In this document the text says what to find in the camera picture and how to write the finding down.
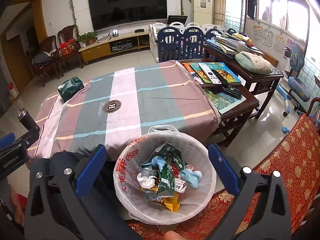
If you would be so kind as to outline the person's left hand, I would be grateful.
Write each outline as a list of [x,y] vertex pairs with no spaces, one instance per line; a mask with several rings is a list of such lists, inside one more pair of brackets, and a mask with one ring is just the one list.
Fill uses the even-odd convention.
[[185,238],[174,231],[168,231],[164,234],[164,240],[185,240]]

